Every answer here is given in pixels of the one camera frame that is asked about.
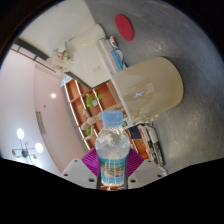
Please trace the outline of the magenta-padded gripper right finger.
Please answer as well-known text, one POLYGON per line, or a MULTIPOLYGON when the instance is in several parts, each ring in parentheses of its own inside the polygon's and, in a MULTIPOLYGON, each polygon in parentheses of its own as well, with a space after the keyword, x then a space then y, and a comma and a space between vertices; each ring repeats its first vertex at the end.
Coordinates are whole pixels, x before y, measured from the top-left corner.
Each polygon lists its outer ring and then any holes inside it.
POLYGON ((167 175, 167 170, 158 166, 151 159, 144 159, 131 149, 126 160, 125 189, 143 187, 167 175))

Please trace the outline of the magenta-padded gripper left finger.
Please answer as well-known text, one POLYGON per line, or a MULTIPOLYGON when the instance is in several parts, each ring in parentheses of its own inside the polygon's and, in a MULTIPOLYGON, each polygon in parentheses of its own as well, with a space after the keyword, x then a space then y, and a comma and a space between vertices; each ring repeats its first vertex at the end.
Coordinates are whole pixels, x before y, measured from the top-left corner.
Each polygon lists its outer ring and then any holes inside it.
POLYGON ((96 150, 90 150, 81 159, 72 159, 61 177, 84 188, 99 189, 100 167, 96 150))

